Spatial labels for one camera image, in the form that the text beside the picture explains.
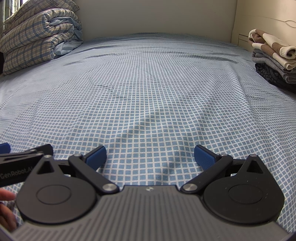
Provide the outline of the person's left hand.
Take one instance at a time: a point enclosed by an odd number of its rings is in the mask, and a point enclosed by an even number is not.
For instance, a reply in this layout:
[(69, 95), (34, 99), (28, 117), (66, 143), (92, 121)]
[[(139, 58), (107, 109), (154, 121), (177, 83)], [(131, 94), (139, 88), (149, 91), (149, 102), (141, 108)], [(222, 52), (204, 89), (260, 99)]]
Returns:
[(17, 227), (16, 218), (13, 212), (3, 204), (2, 201), (14, 201), (16, 195), (8, 190), (1, 188), (1, 225), (8, 231), (14, 231)]

